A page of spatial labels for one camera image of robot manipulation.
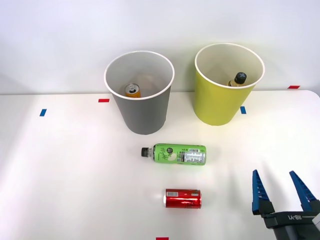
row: plastic bottle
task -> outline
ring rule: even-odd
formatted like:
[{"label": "plastic bottle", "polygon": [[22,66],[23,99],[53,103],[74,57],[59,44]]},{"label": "plastic bottle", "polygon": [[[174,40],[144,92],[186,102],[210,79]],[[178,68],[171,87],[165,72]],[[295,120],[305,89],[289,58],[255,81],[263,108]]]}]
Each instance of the plastic bottle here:
[{"label": "plastic bottle", "polygon": [[143,147],[142,157],[150,157],[156,163],[205,165],[206,147],[202,145],[181,145],[158,143],[153,147]]},{"label": "plastic bottle", "polygon": [[229,87],[242,87],[247,79],[247,75],[244,72],[238,72],[234,78],[228,82]]}]

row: white wall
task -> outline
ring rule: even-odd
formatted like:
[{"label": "white wall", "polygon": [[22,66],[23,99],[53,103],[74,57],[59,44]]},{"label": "white wall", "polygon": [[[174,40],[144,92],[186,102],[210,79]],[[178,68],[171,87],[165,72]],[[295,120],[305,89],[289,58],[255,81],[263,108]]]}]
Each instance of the white wall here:
[{"label": "white wall", "polygon": [[264,60],[257,89],[320,94],[319,0],[2,0],[0,94],[103,93],[116,56],[153,50],[194,88],[196,52],[239,43]]}]

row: black bottle cap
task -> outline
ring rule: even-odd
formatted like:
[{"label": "black bottle cap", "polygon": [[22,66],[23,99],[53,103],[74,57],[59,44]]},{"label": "black bottle cap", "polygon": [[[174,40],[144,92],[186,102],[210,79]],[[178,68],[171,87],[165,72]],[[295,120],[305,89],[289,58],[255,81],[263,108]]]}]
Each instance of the black bottle cap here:
[{"label": "black bottle cap", "polygon": [[142,157],[149,157],[149,148],[148,147],[143,147],[141,149],[141,156]]},{"label": "black bottle cap", "polygon": [[234,78],[237,84],[244,84],[247,79],[247,75],[244,72],[238,72]]}]

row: yellow cup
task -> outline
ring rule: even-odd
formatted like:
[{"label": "yellow cup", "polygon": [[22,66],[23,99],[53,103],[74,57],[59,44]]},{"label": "yellow cup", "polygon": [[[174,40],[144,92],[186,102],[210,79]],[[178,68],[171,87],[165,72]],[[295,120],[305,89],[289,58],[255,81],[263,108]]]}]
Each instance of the yellow cup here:
[{"label": "yellow cup", "polygon": [[[195,56],[194,64],[194,111],[202,122],[214,126],[231,121],[265,74],[265,64],[255,52],[233,43],[205,46]],[[244,86],[228,86],[239,72],[247,75]]]}]

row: paper cup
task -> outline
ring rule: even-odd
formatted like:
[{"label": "paper cup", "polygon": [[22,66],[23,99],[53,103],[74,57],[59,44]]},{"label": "paper cup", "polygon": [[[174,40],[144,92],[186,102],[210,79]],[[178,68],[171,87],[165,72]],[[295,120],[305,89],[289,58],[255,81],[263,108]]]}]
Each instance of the paper cup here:
[{"label": "paper cup", "polygon": [[[227,124],[265,73],[262,59],[252,50],[233,43],[215,43],[202,48],[195,57],[195,104],[197,117],[206,124]],[[244,86],[228,82],[246,73]]]},{"label": "paper cup", "polygon": [[[133,51],[114,59],[104,72],[104,83],[127,127],[136,134],[152,134],[165,123],[175,69],[159,53]],[[125,88],[135,83],[141,97],[126,96]]]}]

